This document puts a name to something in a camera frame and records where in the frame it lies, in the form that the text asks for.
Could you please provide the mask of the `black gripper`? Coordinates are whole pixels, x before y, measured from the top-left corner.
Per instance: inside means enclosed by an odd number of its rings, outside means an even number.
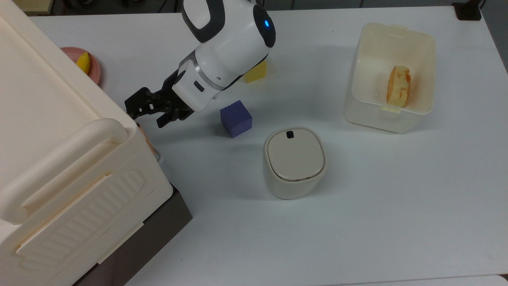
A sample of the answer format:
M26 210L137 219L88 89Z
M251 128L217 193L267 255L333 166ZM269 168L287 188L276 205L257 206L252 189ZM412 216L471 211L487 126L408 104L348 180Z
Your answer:
M166 112L167 101L171 105L171 111L157 118L158 128L163 128L170 122L185 120L191 116L194 111L173 90L173 85L180 78L178 74L179 72L176 70L164 81L160 92L165 99L160 93L153 93L147 87L142 87L127 98L125 100L125 109L131 119L135 120L140 116Z

